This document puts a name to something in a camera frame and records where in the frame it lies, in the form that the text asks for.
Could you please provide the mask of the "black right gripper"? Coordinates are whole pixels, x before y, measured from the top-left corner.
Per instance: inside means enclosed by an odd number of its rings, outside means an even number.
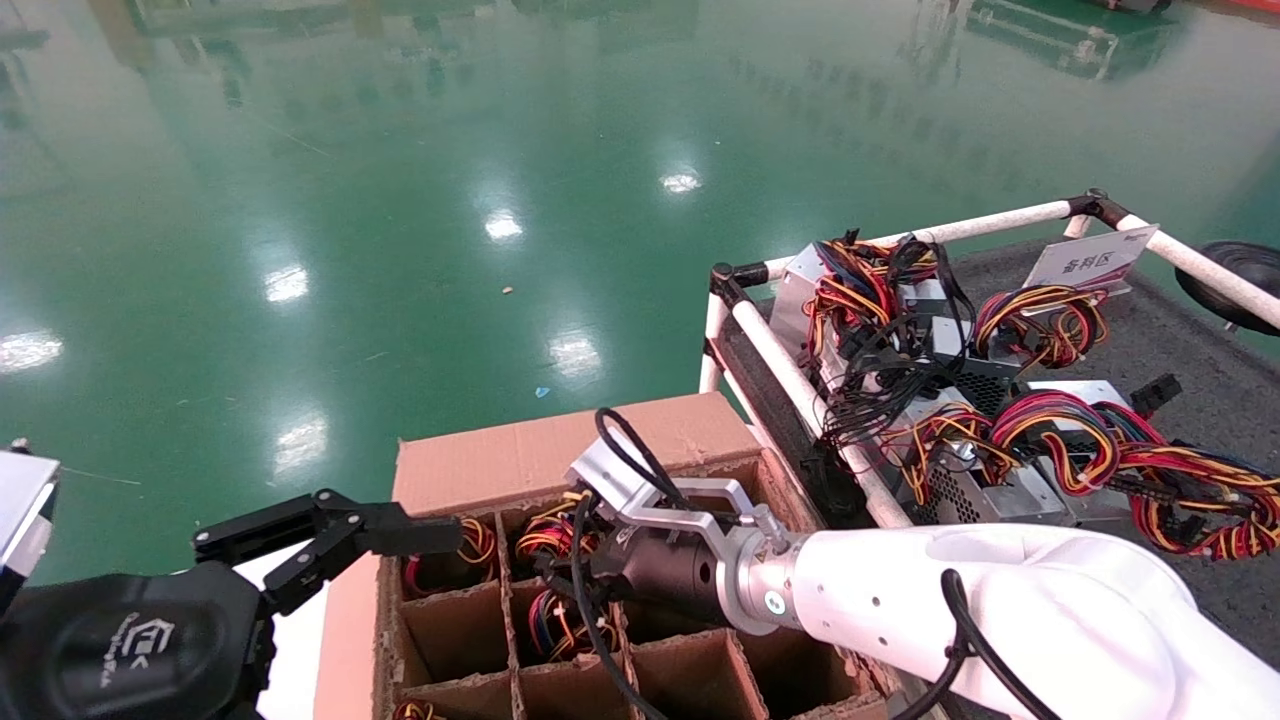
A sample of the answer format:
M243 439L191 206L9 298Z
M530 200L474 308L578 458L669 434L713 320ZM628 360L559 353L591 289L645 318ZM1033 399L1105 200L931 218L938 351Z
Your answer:
M717 559L696 534L654 528L622 527L600 544L600 579L588 556L548 560L548 587L573 601L572 571L577 568L590 601L637 601L684 618L723 626L716 582Z

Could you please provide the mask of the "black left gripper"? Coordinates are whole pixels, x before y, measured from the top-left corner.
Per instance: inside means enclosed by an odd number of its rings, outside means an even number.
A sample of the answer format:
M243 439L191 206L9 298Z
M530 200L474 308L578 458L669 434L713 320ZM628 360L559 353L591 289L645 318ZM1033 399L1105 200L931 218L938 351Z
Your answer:
M412 518L333 489L210 525L197 568L27 587L3 615L5 719L256 719L288 616L367 553L453 553L457 518ZM308 542L259 588L242 564Z

